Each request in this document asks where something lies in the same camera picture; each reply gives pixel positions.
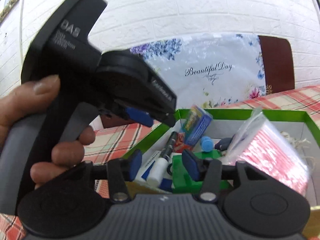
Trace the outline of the person's left hand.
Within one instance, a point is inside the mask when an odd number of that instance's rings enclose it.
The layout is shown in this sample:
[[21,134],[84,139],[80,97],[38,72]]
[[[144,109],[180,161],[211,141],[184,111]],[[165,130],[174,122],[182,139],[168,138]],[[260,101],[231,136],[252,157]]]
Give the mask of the person's left hand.
[[26,82],[1,98],[1,178],[26,194],[80,164],[95,141],[91,126],[70,121],[78,103],[60,95],[57,75]]

